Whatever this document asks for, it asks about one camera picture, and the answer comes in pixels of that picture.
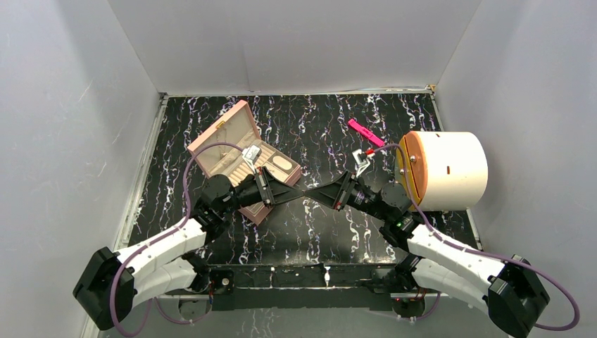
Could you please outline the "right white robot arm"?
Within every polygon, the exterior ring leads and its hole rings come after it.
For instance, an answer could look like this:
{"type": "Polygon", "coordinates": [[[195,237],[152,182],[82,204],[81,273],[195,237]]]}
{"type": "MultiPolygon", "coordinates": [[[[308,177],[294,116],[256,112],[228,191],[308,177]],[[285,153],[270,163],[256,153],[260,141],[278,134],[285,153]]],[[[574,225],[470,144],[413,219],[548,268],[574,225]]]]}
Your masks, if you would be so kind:
{"type": "Polygon", "coordinates": [[[447,294],[485,312],[511,337],[527,337],[550,297],[528,262],[520,256],[490,258],[458,241],[449,242],[420,213],[408,184],[386,183],[378,192],[363,178],[345,172],[332,182],[308,189],[306,197],[334,210],[350,206],[383,221],[379,232],[407,253],[390,274],[407,292],[417,288],[447,294]]]}

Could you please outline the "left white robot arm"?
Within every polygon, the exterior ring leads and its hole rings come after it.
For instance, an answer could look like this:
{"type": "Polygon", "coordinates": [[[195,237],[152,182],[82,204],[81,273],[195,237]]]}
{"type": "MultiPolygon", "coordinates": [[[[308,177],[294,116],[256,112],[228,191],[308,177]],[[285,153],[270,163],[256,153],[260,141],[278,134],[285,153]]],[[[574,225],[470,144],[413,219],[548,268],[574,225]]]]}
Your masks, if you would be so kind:
{"type": "Polygon", "coordinates": [[[109,330],[139,304],[178,289],[203,293],[213,286],[206,262],[195,256],[215,241],[241,208],[262,203],[277,206],[301,198],[303,192],[280,182],[259,167],[237,186],[217,174],[204,182],[190,214],[144,242],[117,251],[93,253],[73,296],[101,330],[109,330]]]}

